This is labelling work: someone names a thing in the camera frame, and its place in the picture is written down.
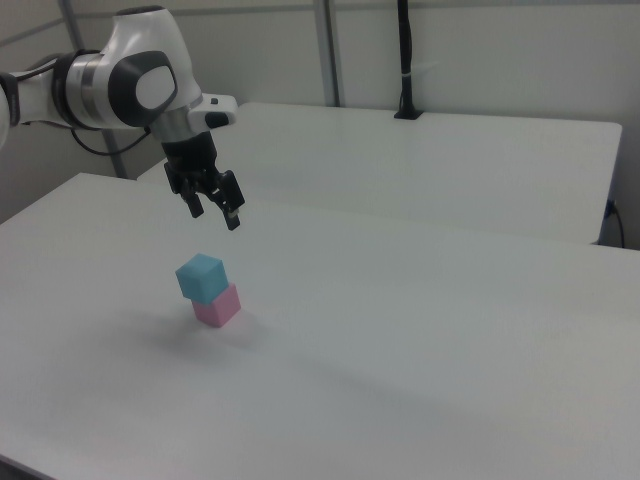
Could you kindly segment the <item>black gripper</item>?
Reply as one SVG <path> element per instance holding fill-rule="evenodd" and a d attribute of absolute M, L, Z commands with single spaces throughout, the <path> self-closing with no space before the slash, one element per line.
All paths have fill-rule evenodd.
<path fill-rule="evenodd" d="M 193 218 L 204 213 L 199 193 L 215 203 L 223 213 L 227 228 L 233 231 L 241 224 L 239 209 L 245 198 L 231 170 L 219 172 L 215 162 L 217 150 L 209 131 L 186 140 L 163 142 L 165 172 L 174 194 L 180 194 Z"/>

